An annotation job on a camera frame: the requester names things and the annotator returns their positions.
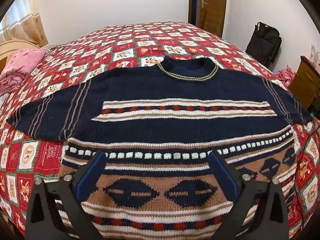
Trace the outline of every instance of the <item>black cable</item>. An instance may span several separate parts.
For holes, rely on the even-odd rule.
[[[303,227],[304,227],[304,212],[303,212],[303,204],[300,202],[299,198],[298,198],[298,190],[297,190],[297,183],[296,183],[296,177],[297,177],[297,174],[298,174],[298,171],[300,169],[300,164],[302,162],[302,158],[304,156],[304,153],[305,153],[305,149],[306,149],[306,146],[307,146],[307,142],[310,140],[310,138],[319,130],[320,128],[320,125],[317,127],[317,129],[305,140],[305,144],[304,144],[304,147],[303,147],[303,150],[302,150],[302,153],[301,153],[301,157],[300,157],[300,160],[297,161],[297,169],[296,169],[296,172],[295,172],[295,175],[294,175],[294,191],[295,191],[295,194],[296,194],[296,197],[297,197],[297,201],[298,201],[298,206],[299,206],[299,213],[300,213],[300,216],[301,216],[301,219],[302,219],[302,224],[301,224],[301,231],[303,230]]]

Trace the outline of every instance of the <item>curtain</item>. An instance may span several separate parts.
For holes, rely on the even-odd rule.
[[[0,22],[0,43],[26,40],[42,47],[48,44],[36,0],[15,0]]]

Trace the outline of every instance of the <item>white wall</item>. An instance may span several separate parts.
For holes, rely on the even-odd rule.
[[[66,43],[108,25],[188,22],[189,0],[38,0],[49,43]]]
[[[299,0],[227,0],[223,38],[246,50],[258,22],[275,27],[282,37],[273,72],[287,64],[297,71],[300,56],[309,58],[311,44],[320,51],[320,34]]]

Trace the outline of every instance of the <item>silver bolt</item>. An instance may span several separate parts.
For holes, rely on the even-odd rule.
[[[40,185],[42,183],[42,179],[36,179],[35,184]]]
[[[272,179],[272,183],[275,184],[275,185],[278,185],[280,183],[280,181],[277,178],[273,178]]]
[[[249,180],[251,179],[251,177],[250,177],[249,174],[243,174],[243,175],[242,175],[242,179],[243,179],[244,181],[249,181]]]
[[[68,174],[66,176],[63,177],[64,181],[71,181],[72,180],[72,175]]]

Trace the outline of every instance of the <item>black bag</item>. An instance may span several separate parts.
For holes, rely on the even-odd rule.
[[[282,39],[277,29],[259,22],[245,52],[268,68],[271,62],[274,63],[281,42]]]

